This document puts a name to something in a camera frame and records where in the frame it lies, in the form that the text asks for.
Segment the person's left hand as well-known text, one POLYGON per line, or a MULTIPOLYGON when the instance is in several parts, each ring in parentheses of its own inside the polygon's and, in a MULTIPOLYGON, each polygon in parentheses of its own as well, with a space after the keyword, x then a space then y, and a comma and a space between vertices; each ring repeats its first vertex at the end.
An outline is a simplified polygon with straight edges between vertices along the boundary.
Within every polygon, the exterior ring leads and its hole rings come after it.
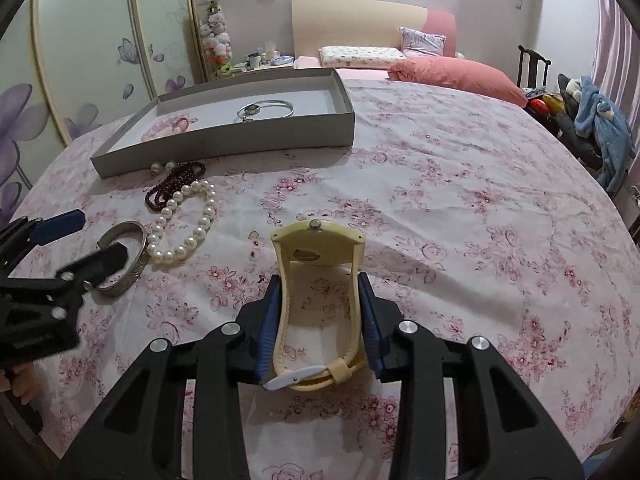
POLYGON ((17 365, 13 369, 14 377, 10 379, 6 372, 0 372, 0 386, 2 391, 11 391, 14 396, 26 405, 35 399, 38 393, 38 380, 33 362, 17 365))

